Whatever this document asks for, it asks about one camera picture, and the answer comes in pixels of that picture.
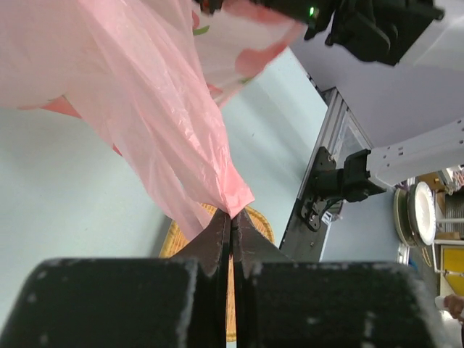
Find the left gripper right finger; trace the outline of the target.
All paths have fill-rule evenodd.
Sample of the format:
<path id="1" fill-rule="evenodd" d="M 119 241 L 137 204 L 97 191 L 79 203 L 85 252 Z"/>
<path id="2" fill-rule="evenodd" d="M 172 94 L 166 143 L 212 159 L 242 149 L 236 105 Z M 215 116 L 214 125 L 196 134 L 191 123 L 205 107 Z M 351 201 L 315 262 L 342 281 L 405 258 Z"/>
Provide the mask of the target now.
<path id="1" fill-rule="evenodd" d="M 448 347 L 417 273 L 395 262 L 294 262 L 232 221 L 238 347 Z"/>

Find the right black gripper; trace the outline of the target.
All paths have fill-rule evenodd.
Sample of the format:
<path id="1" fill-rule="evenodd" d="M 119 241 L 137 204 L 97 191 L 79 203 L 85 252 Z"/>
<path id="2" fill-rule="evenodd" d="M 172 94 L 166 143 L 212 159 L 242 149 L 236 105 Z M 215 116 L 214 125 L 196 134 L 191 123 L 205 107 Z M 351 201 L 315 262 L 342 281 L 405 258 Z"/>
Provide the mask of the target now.
<path id="1" fill-rule="evenodd" d="M 433 1 L 246 1 L 245 14 L 270 10 L 307 26 L 309 41 L 329 30 L 326 46 L 342 46 L 361 62 L 395 66 L 429 25 L 444 19 Z"/>

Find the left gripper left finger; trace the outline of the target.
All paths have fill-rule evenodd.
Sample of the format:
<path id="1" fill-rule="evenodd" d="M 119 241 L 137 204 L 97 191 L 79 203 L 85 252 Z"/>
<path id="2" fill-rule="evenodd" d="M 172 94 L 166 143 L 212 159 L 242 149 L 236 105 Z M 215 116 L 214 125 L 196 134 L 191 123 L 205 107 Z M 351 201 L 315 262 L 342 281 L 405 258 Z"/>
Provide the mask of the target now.
<path id="1" fill-rule="evenodd" d="M 3 347 L 224 347 L 231 219 L 169 258 L 40 263 L 1 332 Z"/>

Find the pink plastic bag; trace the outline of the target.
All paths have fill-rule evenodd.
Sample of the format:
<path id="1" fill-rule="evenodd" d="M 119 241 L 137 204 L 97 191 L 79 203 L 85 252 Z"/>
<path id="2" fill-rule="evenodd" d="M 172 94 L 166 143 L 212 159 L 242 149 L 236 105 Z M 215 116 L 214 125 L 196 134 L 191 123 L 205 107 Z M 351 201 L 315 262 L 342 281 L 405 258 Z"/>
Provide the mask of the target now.
<path id="1" fill-rule="evenodd" d="M 302 32 L 248 1 L 3 1 L 1 105 L 79 115 L 188 239 L 254 197 L 220 107 Z"/>

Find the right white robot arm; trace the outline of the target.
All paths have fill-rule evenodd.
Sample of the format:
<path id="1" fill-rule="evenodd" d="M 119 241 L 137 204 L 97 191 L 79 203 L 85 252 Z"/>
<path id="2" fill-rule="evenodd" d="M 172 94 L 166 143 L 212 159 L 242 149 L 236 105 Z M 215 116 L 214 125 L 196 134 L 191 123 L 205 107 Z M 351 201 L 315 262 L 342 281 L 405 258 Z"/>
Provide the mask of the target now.
<path id="1" fill-rule="evenodd" d="M 309 41 L 329 29 L 325 44 L 343 46 L 362 62 L 394 66 L 445 11 L 432 1 L 259 1 L 305 24 Z M 463 122 L 457 120 L 390 146 L 348 156 L 342 169 L 315 160 L 302 202 L 360 202 L 422 173 L 463 161 Z"/>

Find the bystander hand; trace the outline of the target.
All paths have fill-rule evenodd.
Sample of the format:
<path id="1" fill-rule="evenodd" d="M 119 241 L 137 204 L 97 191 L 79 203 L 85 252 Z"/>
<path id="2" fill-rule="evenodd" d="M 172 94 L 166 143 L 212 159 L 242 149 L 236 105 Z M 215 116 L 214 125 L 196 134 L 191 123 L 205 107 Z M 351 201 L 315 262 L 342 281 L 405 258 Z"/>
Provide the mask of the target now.
<path id="1" fill-rule="evenodd" d="M 463 307 L 464 307 L 464 297 L 456 294 L 450 294 L 444 298 L 444 306 L 447 308 L 447 311 L 454 318 L 463 322 Z"/>

